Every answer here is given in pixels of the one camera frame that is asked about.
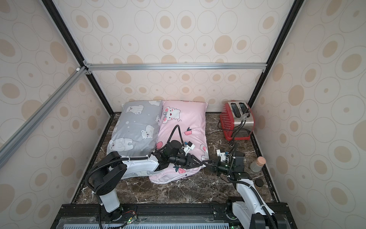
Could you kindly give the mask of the pink cartoon print pillow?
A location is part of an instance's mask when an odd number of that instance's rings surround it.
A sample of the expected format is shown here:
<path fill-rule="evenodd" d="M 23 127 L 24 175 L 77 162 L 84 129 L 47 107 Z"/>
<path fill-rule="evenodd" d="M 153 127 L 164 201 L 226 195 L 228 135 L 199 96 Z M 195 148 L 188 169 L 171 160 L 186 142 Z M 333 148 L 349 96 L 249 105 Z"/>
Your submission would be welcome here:
<path fill-rule="evenodd" d="M 196 156 L 200 161 L 208 160 L 209 153 L 207 140 L 205 135 L 205 113 L 207 103 L 192 101 L 163 101 L 163 111 L 161 115 L 161 124 L 157 138 L 157 148 L 162 148 L 176 125 L 180 126 L 180 130 L 175 130 L 171 140 L 180 141 L 180 136 L 184 142 L 192 142 L 195 148 L 189 151 L 190 154 Z M 195 169 L 183 169 L 170 164 L 161 172 L 156 172 L 149 179 L 155 184 L 167 184 L 184 177 L 192 176 L 198 173 L 204 166 Z"/>

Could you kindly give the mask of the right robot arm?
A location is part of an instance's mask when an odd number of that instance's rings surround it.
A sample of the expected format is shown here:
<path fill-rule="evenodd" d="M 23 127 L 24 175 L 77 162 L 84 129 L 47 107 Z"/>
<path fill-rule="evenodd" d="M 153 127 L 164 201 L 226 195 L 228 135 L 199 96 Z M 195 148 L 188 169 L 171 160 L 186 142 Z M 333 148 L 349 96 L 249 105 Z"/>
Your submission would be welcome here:
<path fill-rule="evenodd" d="M 225 175 L 242 197 L 231 203 L 231 214 L 245 229 L 289 229 L 286 215 L 275 213 L 260 196 L 250 175 L 245 171 L 245 154 L 217 152 L 217 158 L 203 164 L 218 175 Z"/>

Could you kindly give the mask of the grey bear print pillow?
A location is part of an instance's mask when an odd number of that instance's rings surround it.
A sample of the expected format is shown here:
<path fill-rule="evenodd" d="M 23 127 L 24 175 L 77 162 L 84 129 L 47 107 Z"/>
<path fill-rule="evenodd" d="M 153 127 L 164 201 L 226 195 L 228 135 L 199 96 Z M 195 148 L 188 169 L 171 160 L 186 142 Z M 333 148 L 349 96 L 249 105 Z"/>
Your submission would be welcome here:
<path fill-rule="evenodd" d="M 153 155 L 160 128 L 163 101 L 132 101 L 124 104 L 114 127 L 107 153 L 118 152 L 122 157 L 148 157 L 145 160 L 125 161 L 123 179 L 156 174 L 158 159 Z"/>

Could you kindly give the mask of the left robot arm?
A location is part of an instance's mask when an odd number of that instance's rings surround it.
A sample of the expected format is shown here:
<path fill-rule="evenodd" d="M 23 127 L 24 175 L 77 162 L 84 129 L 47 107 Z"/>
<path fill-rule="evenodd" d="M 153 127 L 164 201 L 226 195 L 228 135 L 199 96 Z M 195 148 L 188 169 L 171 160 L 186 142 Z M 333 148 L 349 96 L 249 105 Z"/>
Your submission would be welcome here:
<path fill-rule="evenodd" d="M 170 164 L 177 170 L 202 167 L 203 162 L 190 154 L 194 148 L 192 142 L 183 141 L 180 126 L 176 125 L 160 149 L 137 157 L 121 156 L 113 151 L 89 171 L 84 182 L 96 194 L 100 206 L 111 213 L 120 207 L 116 187 L 122 179 L 148 176 L 168 168 Z"/>

